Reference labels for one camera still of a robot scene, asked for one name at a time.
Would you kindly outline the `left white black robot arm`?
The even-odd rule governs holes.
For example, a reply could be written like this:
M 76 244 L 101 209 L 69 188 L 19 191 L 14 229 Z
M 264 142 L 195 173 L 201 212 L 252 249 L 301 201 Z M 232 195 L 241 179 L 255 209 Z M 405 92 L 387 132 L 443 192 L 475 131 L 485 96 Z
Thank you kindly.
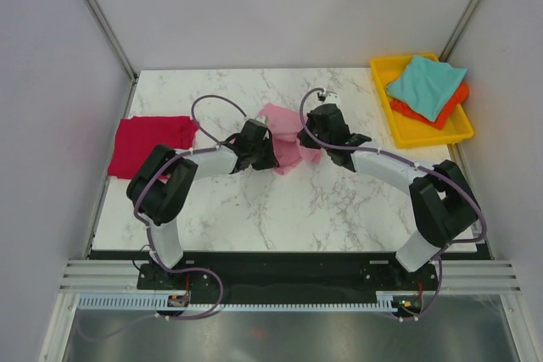
M 130 181 L 126 195 L 134 216 L 145 225 L 151 257 L 159 264 L 157 279 L 168 288 L 185 282 L 176 218 L 194 181 L 248 168 L 277 167 L 272 133 L 262 118 L 246 120 L 240 132 L 212 148 L 176 151 L 163 144 L 155 146 Z

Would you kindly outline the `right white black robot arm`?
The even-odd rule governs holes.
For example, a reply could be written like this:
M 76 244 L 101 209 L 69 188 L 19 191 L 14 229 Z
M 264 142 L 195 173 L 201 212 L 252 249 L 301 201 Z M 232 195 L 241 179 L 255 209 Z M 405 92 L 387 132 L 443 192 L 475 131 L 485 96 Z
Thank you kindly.
M 390 152 L 371 137 L 352 133 L 337 105 L 324 103 L 310 113 L 299 114 L 303 130 L 300 143 L 323 148 L 337 165 L 369 175 L 405 193 L 411 200 L 416 230 L 395 252 L 397 262 L 388 269 L 390 282 L 410 287 L 419 269 L 450 245 L 464 242 L 462 234 L 484 216 L 456 163 L 424 165 Z

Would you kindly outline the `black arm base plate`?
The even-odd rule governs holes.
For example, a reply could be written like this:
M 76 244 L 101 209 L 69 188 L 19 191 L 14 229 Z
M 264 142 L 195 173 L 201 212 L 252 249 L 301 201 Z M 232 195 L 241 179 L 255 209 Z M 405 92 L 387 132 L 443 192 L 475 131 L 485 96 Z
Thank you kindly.
M 378 292 L 429 293 L 434 265 L 405 271 L 393 253 L 188 252 L 167 272 L 142 264 L 140 290 L 187 289 L 198 303 L 264 304 L 366 302 Z

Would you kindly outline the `pink t shirt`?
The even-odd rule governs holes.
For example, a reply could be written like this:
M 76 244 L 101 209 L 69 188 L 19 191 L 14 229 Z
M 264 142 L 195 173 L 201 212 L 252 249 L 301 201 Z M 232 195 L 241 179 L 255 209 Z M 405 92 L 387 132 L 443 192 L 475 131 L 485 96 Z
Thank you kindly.
M 302 162 L 320 162 L 320 149 L 305 148 L 300 144 L 297 136 L 303 126 L 297 112 L 268 103 L 259 112 L 259 116 L 266 118 L 266 125 L 271 132 L 273 151 L 278 162 L 278 167 L 274 169 L 277 174 L 286 175 Z

